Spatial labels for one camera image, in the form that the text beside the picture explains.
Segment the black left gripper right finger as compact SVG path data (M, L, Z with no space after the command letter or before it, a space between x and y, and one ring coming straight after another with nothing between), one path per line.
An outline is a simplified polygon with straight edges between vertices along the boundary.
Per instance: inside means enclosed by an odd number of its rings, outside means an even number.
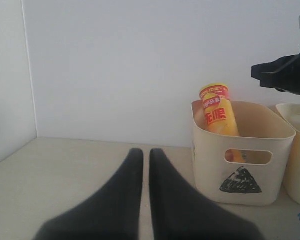
M259 239L253 223L194 189L160 148L149 154L149 193L156 240Z

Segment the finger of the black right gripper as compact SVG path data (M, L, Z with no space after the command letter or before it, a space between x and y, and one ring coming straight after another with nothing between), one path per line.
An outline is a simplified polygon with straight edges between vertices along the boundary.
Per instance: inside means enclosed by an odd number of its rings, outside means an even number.
M259 80L263 88L279 92L300 92L299 56L281 57L273 62L261 63L251 67L251 77Z

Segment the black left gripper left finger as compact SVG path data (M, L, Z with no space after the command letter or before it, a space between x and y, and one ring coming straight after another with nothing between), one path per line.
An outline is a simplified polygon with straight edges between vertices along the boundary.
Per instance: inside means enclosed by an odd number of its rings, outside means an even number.
M96 193L47 221L36 240L137 240L143 189L143 151L132 148Z

